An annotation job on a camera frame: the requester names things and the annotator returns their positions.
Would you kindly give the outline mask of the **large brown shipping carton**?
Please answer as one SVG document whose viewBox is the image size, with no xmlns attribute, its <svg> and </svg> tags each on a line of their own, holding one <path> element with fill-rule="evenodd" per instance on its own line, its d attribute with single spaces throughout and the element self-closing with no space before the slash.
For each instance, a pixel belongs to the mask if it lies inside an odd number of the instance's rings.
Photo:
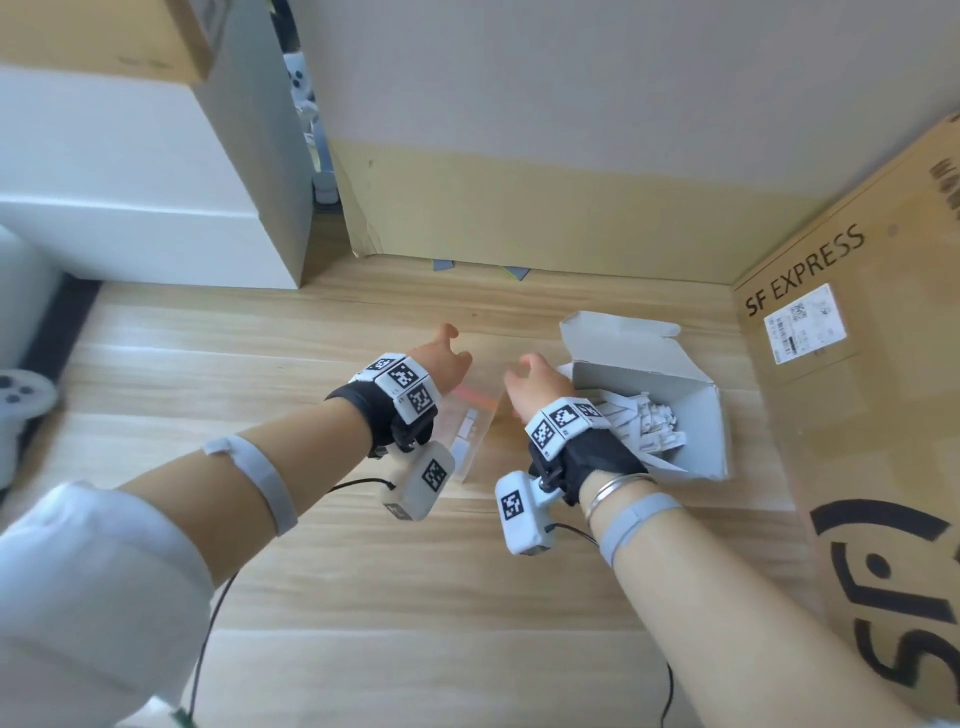
<svg viewBox="0 0 960 728">
<path fill-rule="evenodd" d="M 764 318 L 823 284 L 846 339 L 777 365 Z M 828 624 L 960 724 L 960 110 L 733 295 Z"/>
</svg>

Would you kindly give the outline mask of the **person's right hand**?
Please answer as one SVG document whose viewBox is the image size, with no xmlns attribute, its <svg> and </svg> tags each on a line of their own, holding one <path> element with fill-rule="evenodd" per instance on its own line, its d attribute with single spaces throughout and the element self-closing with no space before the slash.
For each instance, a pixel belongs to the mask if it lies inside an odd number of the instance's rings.
<svg viewBox="0 0 960 728">
<path fill-rule="evenodd" d="M 524 425 L 558 399 L 577 396 L 571 380 L 558 370 L 550 379 L 529 379 L 522 358 L 519 358 L 519 365 L 522 371 L 506 370 L 503 382 L 512 410 Z"/>
</svg>

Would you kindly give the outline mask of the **person's left forearm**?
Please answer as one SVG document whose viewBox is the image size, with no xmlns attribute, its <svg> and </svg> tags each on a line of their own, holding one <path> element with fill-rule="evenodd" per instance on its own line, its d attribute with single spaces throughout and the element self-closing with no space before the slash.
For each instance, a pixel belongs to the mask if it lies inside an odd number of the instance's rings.
<svg viewBox="0 0 960 728">
<path fill-rule="evenodd" d="M 372 443 L 361 412 L 335 397 L 155 467 L 120 490 L 176 525 L 220 587 L 293 528 Z"/>
</svg>

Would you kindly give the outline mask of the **grey forearm band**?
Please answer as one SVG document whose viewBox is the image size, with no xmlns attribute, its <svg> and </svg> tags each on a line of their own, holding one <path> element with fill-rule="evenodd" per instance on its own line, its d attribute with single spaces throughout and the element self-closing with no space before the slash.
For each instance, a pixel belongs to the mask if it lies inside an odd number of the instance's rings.
<svg viewBox="0 0 960 728">
<path fill-rule="evenodd" d="M 299 514 L 284 479 L 254 443 L 234 434 L 208 441 L 202 450 L 208 456 L 227 456 L 256 487 L 270 511 L 277 537 L 282 537 L 298 524 Z"/>
<path fill-rule="evenodd" d="M 598 548 L 606 564 L 611 568 L 614 566 L 620 547 L 628 543 L 649 520 L 674 509 L 682 509 L 682 505 L 663 492 L 647 494 L 623 509 L 598 540 Z"/>
</svg>

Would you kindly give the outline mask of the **open white cardboard box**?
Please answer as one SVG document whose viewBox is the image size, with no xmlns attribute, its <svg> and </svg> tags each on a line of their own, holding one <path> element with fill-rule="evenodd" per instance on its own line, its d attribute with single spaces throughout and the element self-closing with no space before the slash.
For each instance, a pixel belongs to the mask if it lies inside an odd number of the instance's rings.
<svg viewBox="0 0 960 728">
<path fill-rule="evenodd" d="M 647 393 L 654 405 L 671 408 L 685 442 L 662 454 L 639 455 L 654 478 L 730 479 L 720 390 L 678 343 L 678 324 L 579 311 L 561 321 L 559 330 L 571 358 L 561 370 L 576 389 L 623 397 Z"/>
</svg>

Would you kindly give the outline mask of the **white sleeve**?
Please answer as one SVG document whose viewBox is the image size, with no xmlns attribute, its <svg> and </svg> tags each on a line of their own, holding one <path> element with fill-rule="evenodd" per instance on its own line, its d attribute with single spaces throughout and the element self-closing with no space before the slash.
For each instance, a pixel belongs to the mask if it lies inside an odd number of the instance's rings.
<svg viewBox="0 0 960 728">
<path fill-rule="evenodd" d="M 213 595 L 157 508 L 55 487 L 0 535 L 0 728 L 113 728 L 152 698 L 179 703 Z"/>
</svg>

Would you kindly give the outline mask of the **person's right forearm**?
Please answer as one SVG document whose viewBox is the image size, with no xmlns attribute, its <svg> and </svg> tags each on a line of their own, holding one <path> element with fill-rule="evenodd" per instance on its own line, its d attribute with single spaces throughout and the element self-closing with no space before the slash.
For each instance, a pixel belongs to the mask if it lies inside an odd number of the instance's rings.
<svg viewBox="0 0 960 728">
<path fill-rule="evenodd" d="M 611 564 L 707 728 L 930 728 L 685 509 L 644 520 Z"/>
</svg>

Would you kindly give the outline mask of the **brown cardboard box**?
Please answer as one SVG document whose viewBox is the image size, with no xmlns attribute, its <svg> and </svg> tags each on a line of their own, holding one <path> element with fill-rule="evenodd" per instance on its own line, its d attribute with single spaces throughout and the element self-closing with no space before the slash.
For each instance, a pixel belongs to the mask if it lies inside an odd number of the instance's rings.
<svg viewBox="0 0 960 728">
<path fill-rule="evenodd" d="M 0 0 L 0 65 L 195 85 L 233 0 Z"/>
</svg>

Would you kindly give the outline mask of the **pile of white plastic parts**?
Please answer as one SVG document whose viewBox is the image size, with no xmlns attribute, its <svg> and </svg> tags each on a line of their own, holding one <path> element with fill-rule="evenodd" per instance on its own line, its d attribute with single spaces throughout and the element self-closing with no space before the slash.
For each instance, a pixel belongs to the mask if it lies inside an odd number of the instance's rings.
<svg viewBox="0 0 960 728">
<path fill-rule="evenodd" d="M 635 455 L 661 456 L 688 442 L 686 433 L 677 428 L 672 408 L 654 402 L 647 392 L 624 395 L 594 390 L 585 395 L 610 423 L 619 441 Z"/>
</svg>

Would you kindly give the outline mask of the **person's left hand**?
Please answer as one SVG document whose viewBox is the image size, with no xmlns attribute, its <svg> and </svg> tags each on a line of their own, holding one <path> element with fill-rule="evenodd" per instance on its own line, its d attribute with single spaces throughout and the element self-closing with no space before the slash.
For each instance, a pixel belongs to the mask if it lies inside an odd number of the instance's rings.
<svg viewBox="0 0 960 728">
<path fill-rule="evenodd" d="M 449 395 L 463 382 L 473 364 L 473 356 L 466 350 L 433 353 L 433 338 L 410 348 L 406 354 L 426 370 L 442 397 Z"/>
</svg>

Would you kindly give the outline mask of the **white cabinet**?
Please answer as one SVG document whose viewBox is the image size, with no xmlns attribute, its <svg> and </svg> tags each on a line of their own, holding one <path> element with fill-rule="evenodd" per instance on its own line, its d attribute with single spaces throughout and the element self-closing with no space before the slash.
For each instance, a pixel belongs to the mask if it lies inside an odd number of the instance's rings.
<svg viewBox="0 0 960 728">
<path fill-rule="evenodd" d="M 297 289 L 312 173 L 266 0 L 197 86 L 0 65 L 0 239 L 78 278 Z"/>
</svg>

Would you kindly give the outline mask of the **clear plastic bag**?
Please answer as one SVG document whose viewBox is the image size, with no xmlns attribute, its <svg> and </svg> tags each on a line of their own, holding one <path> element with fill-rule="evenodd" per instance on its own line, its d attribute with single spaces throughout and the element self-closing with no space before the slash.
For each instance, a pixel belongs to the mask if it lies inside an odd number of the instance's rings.
<svg viewBox="0 0 960 728">
<path fill-rule="evenodd" d="M 470 370 L 438 407 L 432 440 L 446 447 L 455 460 L 450 483 L 463 482 L 478 455 L 505 393 L 499 370 Z"/>
</svg>

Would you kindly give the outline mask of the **black floor mat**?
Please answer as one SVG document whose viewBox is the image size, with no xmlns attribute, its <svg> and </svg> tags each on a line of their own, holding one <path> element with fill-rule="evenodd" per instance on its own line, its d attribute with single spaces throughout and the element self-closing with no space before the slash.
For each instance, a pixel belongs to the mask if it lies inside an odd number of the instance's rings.
<svg viewBox="0 0 960 728">
<path fill-rule="evenodd" d="M 90 315 L 102 286 L 101 280 L 78 278 L 66 273 L 54 292 L 33 334 L 26 353 L 13 369 L 32 371 L 51 380 L 57 389 L 57 406 L 61 399 L 61 378 L 66 364 L 79 341 L 82 329 Z M 18 464 L 36 436 L 42 417 L 29 420 L 19 436 Z"/>
</svg>

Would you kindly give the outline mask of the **beige cardboard sheet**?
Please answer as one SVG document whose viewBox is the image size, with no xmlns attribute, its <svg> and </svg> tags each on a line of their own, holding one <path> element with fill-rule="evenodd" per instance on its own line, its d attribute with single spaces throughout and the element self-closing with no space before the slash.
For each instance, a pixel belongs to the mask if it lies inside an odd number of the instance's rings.
<svg viewBox="0 0 960 728">
<path fill-rule="evenodd" d="M 334 139 L 354 254 L 731 285 L 829 199 Z"/>
</svg>

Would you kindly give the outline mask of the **white marker tracker block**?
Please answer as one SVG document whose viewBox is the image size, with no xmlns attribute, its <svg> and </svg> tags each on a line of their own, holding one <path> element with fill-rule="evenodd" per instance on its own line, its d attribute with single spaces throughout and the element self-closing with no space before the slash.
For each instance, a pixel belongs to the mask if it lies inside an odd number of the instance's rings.
<svg viewBox="0 0 960 728">
<path fill-rule="evenodd" d="M 358 371 L 350 383 L 372 383 L 386 394 L 403 423 L 411 426 L 432 409 L 442 396 L 428 371 L 412 357 L 385 353 Z"/>
<path fill-rule="evenodd" d="M 588 398 L 562 396 L 538 410 L 525 425 L 525 432 L 532 453 L 549 462 L 584 432 L 611 428 L 609 420 Z"/>
</svg>

